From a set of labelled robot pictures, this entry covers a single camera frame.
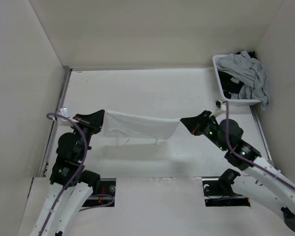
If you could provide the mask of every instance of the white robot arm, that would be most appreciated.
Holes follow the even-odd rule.
[[[83,171],[83,162],[87,149],[90,149],[91,136],[101,131],[104,114],[105,111],[101,110],[91,115],[77,114],[73,119],[57,115],[62,122],[70,122],[74,131],[59,138],[50,191],[30,236],[65,236],[85,200],[96,192],[100,175]],[[295,184],[241,139],[243,130],[234,120],[227,117],[218,124],[211,112],[204,111],[197,117],[182,118],[180,122],[191,134],[205,135],[222,151],[227,151],[225,158],[228,162],[251,176],[242,177],[228,169],[219,179],[223,188],[273,211],[295,232]],[[262,186],[256,185],[255,179]]]

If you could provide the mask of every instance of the white basket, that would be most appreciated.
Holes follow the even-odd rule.
[[[213,64],[214,64],[214,70],[215,70],[215,77],[217,79],[218,86],[220,88],[220,93],[221,93],[221,98],[223,101],[228,101],[230,104],[235,105],[235,106],[252,106],[260,102],[258,99],[228,99],[224,96],[223,89],[222,89],[222,84],[220,77],[218,76],[218,71],[216,68],[216,62],[223,59],[227,55],[215,55],[213,57]]]

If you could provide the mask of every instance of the white cloth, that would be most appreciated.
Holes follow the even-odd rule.
[[[118,132],[128,138],[169,139],[175,132],[180,119],[165,119],[134,116],[105,110],[102,135],[117,137]]]

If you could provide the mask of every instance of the wire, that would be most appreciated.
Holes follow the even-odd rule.
[[[98,206],[90,206],[90,207],[85,207],[85,208],[82,208],[81,210],[79,210],[79,212],[81,211],[84,211],[84,210],[89,210],[89,209],[94,209],[94,208],[99,208],[99,207],[108,207],[110,206],[111,204],[114,203],[115,201],[115,198],[111,195],[108,195],[108,194],[96,194],[96,195],[92,195],[91,197],[110,197],[112,200],[106,204],[103,204],[103,205],[98,205]]]
[[[119,145],[119,141],[118,141],[118,132],[125,134],[126,136],[128,136],[128,140],[123,144],[126,145],[129,141],[130,141],[130,135],[128,135],[126,132],[122,131],[122,130],[118,130],[118,129],[109,129],[109,131],[115,131],[116,132],[116,140],[117,140],[117,145]]]
[[[218,122],[217,122],[215,116],[212,116],[212,120],[213,120],[214,124],[216,125],[216,127],[218,128],[219,125],[218,125]]]
[[[283,180],[282,178],[278,177],[276,174],[270,172],[269,170],[265,169],[264,167],[246,159],[245,157],[243,157],[242,155],[237,154],[234,149],[231,146],[231,142],[230,142],[230,138],[229,138],[229,126],[230,126],[230,119],[229,119],[229,115],[230,115],[230,109],[229,109],[229,104],[228,101],[224,101],[224,103],[226,104],[226,143],[227,146],[229,148],[229,150],[231,151],[231,153],[237,157],[238,159],[247,162],[248,164],[255,166],[257,168],[259,168],[260,170],[264,171],[265,173],[267,173],[268,175],[274,177],[275,179],[277,179],[279,182],[281,182],[282,184],[286,185],[287,187],[289,187],[290,189],[295,191],[295,186],[291,185],[290,183],[286,182],[285,180]]]
[[[101,188],[102,194],[105,194],[105,189],[104,187]],[[101,203],[101,205],[104,204],[103,196],[98,197],[98,202]]]
[[[221,197],[221,198],[210,198],[209,196],[207,196],[209,199],[211,199],[211,200],[221,200],[221,199],[223,199],[224,197],[225,197],[225,195],[223,196],[223,197]]]
[[[64,120],[70,122],[70,124],[72,124],[74,126],[74,128],[76,128],[78,130],[78,132],[80,133],[80,135],[81,135],[81,138],[82,138],[83,143],[84,143],[84,155],[83,155],[82,161],[81,161],[78,169],[73,174],[73,176],[68,180],[68,182],[65,184],[65,186],[62,188],[62,190],[59,192],[58,196],[56,197],[56,199],[55,199],[55,201],[54,201],[52,207],[50,208],[50,211],[49,211],[49,213],[48,213],[48,215],[46,217],[46,220],[45,220],[43,226],[41,227],[41,230],[38,233],[38,236],[42,236],[42,234],[43,234],[43,232],[44,232],[44,230],[46,228],[46,225],[47,225],[47,223],[48,223],[48,221],[50,219],[50,216],[51,216],[51,214],[52,214],[52,212],[53,212],[53,210],[54,210],[54,208],[55,208],[55,206],[56,206],[59,198],[61,197],[61,195],[63,194],[63,192],[67,189],[67,187],[70,185],[70,183],[74,180],[74,178],[78,175],[78,173],[80,172],[81,168],[83,167],[83,163],[84,163],[84,161],[86,159],[87,152],[88,152],[88,143],[87,143],[87,139],[85,137],[85,134],[82,131],[82,129],[76,123],[74,123],[73,121],[71,121],[69,118],[64,117],[64,116],[62,116],[60,114],[57,114],[57,113],[48,113],[46,115],[46,117],[48,119],[51,119],[51,120],[54,120],[54,118],[62,118]]]
[[[216,110],[215,112],[213,112],[209,117],[218,117],[219,115],[223,114],[224,110],[222,110],[222,108],[220,110]]]
[[[239,194],[234,194],[232,196],[229,196],[229,197],[226,197],[226,198],[222,198],[221,200],[231,200],[231,199],[233,199],[235,197],[238,197],[238,196],[239,196]]]

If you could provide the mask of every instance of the gray towel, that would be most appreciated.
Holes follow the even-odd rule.
[[[229,54],[216,63],[218,71],[232,75],[242,81],[244,86],[239,92],[239,99],[258,99],[265,110],[270,102],[270,88],[266,69],[262,63],[250,58],[247,51],[239,55]]]

